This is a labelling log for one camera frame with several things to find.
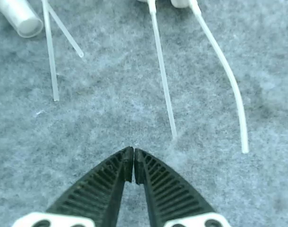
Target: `clear plastic tube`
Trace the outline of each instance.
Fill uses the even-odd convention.
[[[162,53],[162,47],[161,47],[161,40],[160,40],[160,34],[158,29],[158,22],[156,17],[156,12],[151,12],[152,16],[152,26],[153,26],[153,32],[154,32],[154,38],[155,38],[155,44],[157,48],[158,53],[158,59],[159,59],[159,66],[161,71],[161,78],[163,83],[163,89],[164,89],[164,95],[165,95],[165,101],[167,106],[167,112],[169,117],[169,123],[171,128],[172,137],[177,137],[177,129],[176,124],[174,121],[173,111],[172,111],[172,105],[170,100],[170,94],[169,94],[169,88],[167,83],[167,77],[166,77],[166,71],[165,71],[165,65],[164,65],[164,59],[163,59],[163,53]]]
[[[234,97],[237,103],[237,110],[238,110],[238,118],[239,118],[239,124],[240,124],[240,135],[241,135],[241,142],[242,142],[242,152],[244,154],[249,152],[249,145],[248,145],[248,132],[247,132],[247,124],[246,124],[246,115],[244,110],[244,104],[243,99],[240,94],[237,81],[234,77],[234,74],[231,70],[231,67],[229,66],[227,59],[225,58],[223,52],[221,51],[218,43],[216,42],[215,38],[213,37],[210,29],[208,28],[204,18],[202,17],[201,13],[195,13],[195,17],[200,23],[203,31],[205,32],[207,38],[209,39],[211,45],[213,46],[220,62],[222,63],[225,72],[229,78],[229,81],[232,86],[232,90],[234,93]]]
[[[80,58],[84,57],[84,53],[81,50],[80,46],[76,43],[76,41],[74,40],[74,38],[72,37],[72,35],[69,33],[69,31],[67,30],[67,28],[65,27],[65,25],[62,23],[62,21],[60,20],[60,18],[58,17],[58,15],[56,14],[56,12],[53,10],[53,8],[49,5],[49,12],[51,14],[51,16],[53,17],[53,19],[55,20],[55,22],[57,23],[57,25],[59,26],[59,28],[61,29],[61,31],[63,32],[63,34],[66,36],[66,38],[68,39],[68,41],[70,42],[70,44],[73,46],[73,48],[75,49],[75,51],[77,52],[77,54],[80,56]]]
[[[54,97],[54,101],[59,101],[54,47],[53,47],[53,39],[51,36],[49,4],[48,4],[47,0],[42,0],[42,8],[43,8],[43,17],[44,17],[44,25],[45,25],[45,36],[46,36],[46,42],[47,42],[48,53],[49,53],[49,61],[50,61],[51,85],[52,85],[52,89],[53,89],[53,97]]]

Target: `plastic part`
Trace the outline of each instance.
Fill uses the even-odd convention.
[[[165,95],[165,101],[166,101],[166,107],[169,117],[169,123],[171,128],[171,134],[173,138],[177,137],[177,128],[174,120],[172,105],[171,105],[171,99],[169,94],[169,88],[167,83],[167,76],[165,71],[165,65],[164,65],[164,59],[163,59],[163,53],[162,53],[162,47],[161,47],[161,40],[160,40],[160,34],[158,29],[158,22],[156,17],[156,7],[155,7],[155,0],[148,0],[148,6],[149,11],[151,13],[152,17],[152,26],[153,26],[153,33],[155,38],[155,44],[157,48],[157,54],[158,54],[158,60],[159,60],[159,66],[161,71],[161,78],[162,78],[162,84],[163,84],[163,90]]]
[[[83,58],[84,57],[84,53],[81,50],[80,46],[74,40],[74,38],[69,33],[69,31],[67,30],[65,25],[62,23],[62,21],[60,20],[60,18],[58,17],[56,12],[54,11],[54,9],[50,6],[50,4],[49,4],[49,12],[50,12],[51,16],[53,17],[53,19],[55,20],[55,22],[57,23],[57,25],[59,26],[59,28],[61,29],[61,31],[63,32],[63,34],[65,35],[65,37],[68,39],[69,43],[73,46],[73,48],[75,49],[75,51],[77,52],[79,57]]]
[[[18,219],[12,227],[95,227],[89,218],[33,212]]]
[[[132,181],[134,150],[110,156],[70,187],[48,213],[90,218],[96,227],[115,227],[125,181]]]
[[[164,227],[231,227],[228,221],[218,213],[205,213],[187,218],[181,218],[166,222]]]
[[[151,227],[167,221],[214,212],[183,177],[151,154],[136,149],[135,177],[143,184]]]
[[[57,75],[56,75],[55,56],[54,56],[54,46],[53,46],[53,38],[51,35],[49,3],[47,0],[42,0],[42,8],[43,8],[43,16],[44,16],[44,24],[45,24],[46,43],[48,46],[49,61],[50,61],[51,85],[52,85],[52,89],[53,89],[53,97],[54,97],[54,101],[59,101],[59,91],[58,91],[58,83],[57,83]]]
[[[198,6],[198,3],[196,0],[189,0],[190,8],[192,9],[196,19],[200,23],[203,31],[205,32],[207,38],[209,39],[211,45],[213,46],[220,62],[222,63],[222,66],[225,69],[225,72],[228,76],[228,79],[230,81],[230,84],[232,86],[232,90],[234,93],[234,97],[237,103],[237,110],[238,110],[238,118],[239,118],[239,125],[240,125],[240,136],[241,136],[241,142],[242,142],[242,152],[244,154],[249,153],[249,145],[248,145],[248,132],[247,132],[247,123],[246,123],[246,114],[243,104],[243,99],[240,94],[237,81],[234,77],[234,74],[232,72],[231,67],[228,64],[227,59],[225,58],[225,55],[220,49],[220,46],[216,42],[215,38],[213,37],[210,29],[208,28],[207,24],[205,23],[202,12]]]
[[[189,0],[170,0],[171,4],[175,8],[186,8],[189,7]]]
[[[26,0],[0,0],[0,12],[23,38],[38,35],[43,22]]]

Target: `curved plastic rod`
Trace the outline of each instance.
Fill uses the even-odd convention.
[[[229,78],[229,81],[232,86],[232,90],[234,93],[234,97],[237,103],[237,110],[238,110],[238,118],[239,118],[239,124],[240,124],[240,135],[241,135],[241,142],[242,142],[242,152],[244,154],[249,152],[249,145],[248,145],[248,132],[247,132],[247,124],[246,124],[246,115],[244,110],[244,104],[243,99],[240,94],[237,81],[233,75],[233,72],[231,70],[231,67],[229,66],[227,59],[225,58],[223,52],[221,51],[218,43],[216,42],[215,38],[213,37],[210,29],[208,28],[205,20],[202,17],[201,10],[199,9],[199,6],[195,0],[190,0],[190,8],[192,9],[196,19],[200,23],[203,31],[205,32],[207,38],[209,39],[211,45],[213,46],[220,62],[222,63],[225,72]]]
[[[69,33],[69,31],[67,30],[65,25],[62,23],[62,21],[60,20],[60,18],[56,14],[56,12],[53,10],[51,5],[49,3],[48,3],[48,5],[49,5],[49,12],[50,12],[52,18],[55,20],[55,22],[57,23],[58,27],[61,29],[61,31],[63,32],[65,37],[68,39],[69,43],[73,46],[73,48],[75,49],[75,51],[77,52],[79,57],[83,58],[84,57],[84,53],[81,50],[80,46],[76,43],[76,41],[74,40],[72,35]]]

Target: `gray felt surface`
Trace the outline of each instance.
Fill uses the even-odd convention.
[[[30,2],[42,18],[40,1]],[[147,5],[50,2],[85,51],[80,59],[52,21],[56,103],[44,32],[20,38],[0,14],[0,227],[44,211],[129,145],[167,162],[232,226],[288,227],[288,0],[200,1],[243,95],[248,155],[229,81],[190,10],[157,3],[172,141]],[[135,183],[117,226],[149,226]]]

